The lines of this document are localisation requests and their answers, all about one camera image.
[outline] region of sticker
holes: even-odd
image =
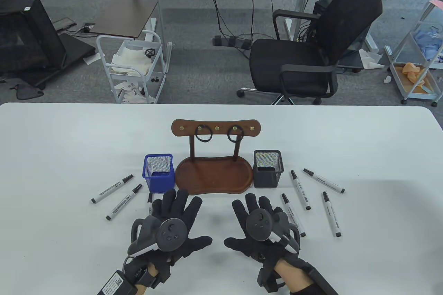
[[[101,291],[105,295],[114,295],[122,283],[123,279],[117,274],[117,272],[115,272]]]

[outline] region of black ring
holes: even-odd
[[[231,137],[229,137],[229,133],[231,132],[231,130],[232,130],[234,127],[237,127],[238,129],[240,129],[240,130],[242,131],[242,137],[240,137],[238,140],[232,140]],[[240,142],[240,141],[243,139],[244,136],[245,136],[245,131],[244,131],[243,128],[240,127],[239,125],[233,125],[231,128],[228,129],[228,139],[229,139],[231,142],[233,142],[233,143],[238,143],[238,142]]]
[[[209,139],[201,139],[201,138],[199,138],[198,135],[197,135],[198,127],[201,127],[202,129],[203,128],[208,128],[209,132],[211,133],[211,137],[209,137]],[[206,125],[198,125],[195,128],[195,138],[197,138],[199,141],[204,142],[204,143],[209,142],[212,139],[212,129],[210,127],[206,126]]]

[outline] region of white cloth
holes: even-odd
[[[114,54],[112,57],[112,64],[134,67],[143,75],[146,75],[152,66],[151,59],[145,55],[144,50],[131,50],[126,47],[122,49],[121,55]],[[118,74],[140,77],[140,74],[132,69],[111,68]]]
[[[382,64],[378,63],[382,57],[380,54],[367,52],[362,49],[359,50],[359,53],[364,69],[378,69],[384,67]]]

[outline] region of pen holder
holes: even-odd
[[[149,191],[163,193],[173,189],[175,172],[171,154],[148,154],[144,158],[143,178],[146,180]]]
[[[280,174],[284,171],[278,150],[254,151],[254,187],[277,188]]]

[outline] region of blue cloth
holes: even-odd
[[[438,32],[435,30],[419,30],[415,34],[414,39],[427,61],[434,58],[443,42],[440,34],[438,34]]]

